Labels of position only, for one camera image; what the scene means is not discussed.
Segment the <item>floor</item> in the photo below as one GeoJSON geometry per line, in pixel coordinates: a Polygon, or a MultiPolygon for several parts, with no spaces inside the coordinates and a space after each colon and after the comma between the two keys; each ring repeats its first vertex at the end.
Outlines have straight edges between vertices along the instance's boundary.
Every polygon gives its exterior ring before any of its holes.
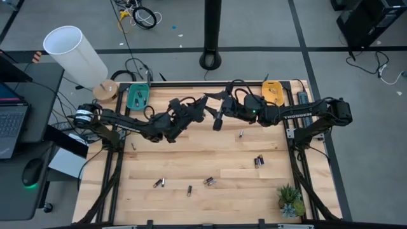
{"type": "MultiPolygon", "coordinates": [[[[204,43],[204,2],[144,0],[144,5],[159,11],[163,21],[150,31],[133,27],[127,34],[130,47],[138,50],[137,58],[154,70],[155,80],[160,80],[158,73],[169,81],[203,80],[205,71],[198,59],[204,43]]],[[[0,4],[0,30],[12,14],[7,5],[0,4]]],[[[403,167],[407,157],[400,136],[407,128],[402,116],[407,112],[407,79],[400,78],[397,84],[388,86],[375,75],[347,65],[346,49],[315,52],[314,47],[344,47],[344,38],[335,23],[339,14],[328,0],[224,0],[219,34],[223,63],[209,72],[207,79],[262,80],[270,74],[271,80],[309,80],[314,97],[343,97],[351,105],[354,122],[345,128],[334,128],[332,136],[352,219],[405,225],[407,175],[403,167]],[[295,24],[296,16],[300,27],[295,24]],[[304,40],[298,39],[301,33],[304,40]]],[[[373,46],[401,46],[401,50],[407,50],[406,23],[404,13],[373,46]]],[[[21,51],[43,50],[44,37],[63,25],[75,25],[83,31],[100,53],[109,74],[124,69],[124,61],[130,55],[109,1],[25,0],[0,40],[0,49],[16,57],[24,56],[21,51]]],[[[385,53],[390,63],[383,77],[394,81],[401,71],[407,70],[407,51],[385,53]]],[[[53,59],[43,55],[41,61],[53,59]]],[[[364,52],[356,64],[374,71],[374,52],[364,52]]],[[[75,106],[92,99],[90,92],[75,90],[66,80],[60,91],[75,106]]],[[[0,222],[0,227],[67,225],[76,195],[75,182],[54,183],[48,201],[54,204],[55,212],[39,211],[30,221],[0,222]]]]}

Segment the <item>laptop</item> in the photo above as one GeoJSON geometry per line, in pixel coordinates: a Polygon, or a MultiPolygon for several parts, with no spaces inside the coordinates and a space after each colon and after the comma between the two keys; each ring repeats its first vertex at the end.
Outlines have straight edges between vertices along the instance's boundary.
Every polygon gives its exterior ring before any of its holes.
{"type": "Polygon", "coordinates": [[[27,119],[29,104],[0,82],[0,159],[9,159],[27,119]]]}

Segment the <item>yellow tray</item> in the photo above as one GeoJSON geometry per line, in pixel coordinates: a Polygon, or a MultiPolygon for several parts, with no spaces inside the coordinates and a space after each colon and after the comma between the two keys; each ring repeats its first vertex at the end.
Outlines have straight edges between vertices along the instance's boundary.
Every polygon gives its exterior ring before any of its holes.
{"type": "Polygon", "coordinates": [[[278,106],[282,106],[284,104],[282,85],[278,81],[265,81],[261,87],[261,94],[268,102],[274,102],[278,106]]]}

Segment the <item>green light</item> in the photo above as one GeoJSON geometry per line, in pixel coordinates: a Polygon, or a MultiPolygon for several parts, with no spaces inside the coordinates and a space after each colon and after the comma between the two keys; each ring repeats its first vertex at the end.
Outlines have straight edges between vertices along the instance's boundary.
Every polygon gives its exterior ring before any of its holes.
{"type": "Polygon", "coordinates": [[[26,186],[25,189],[35,189],[37,188],[38,184],[33,184],[31,186],[26,186]]]}

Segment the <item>potted plant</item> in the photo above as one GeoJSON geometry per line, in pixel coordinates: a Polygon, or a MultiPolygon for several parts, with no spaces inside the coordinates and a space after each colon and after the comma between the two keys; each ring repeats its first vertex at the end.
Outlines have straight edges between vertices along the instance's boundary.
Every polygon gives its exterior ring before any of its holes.
{"type": "Polygon", "coordinates": [[[297,216],[303,216],[305,213],[304,202],[301,199],[300,190],[291,187],[289,184],[278,188],[279,192],[279,207],[280,212],[285,218],[295,218],[297,216]]]}

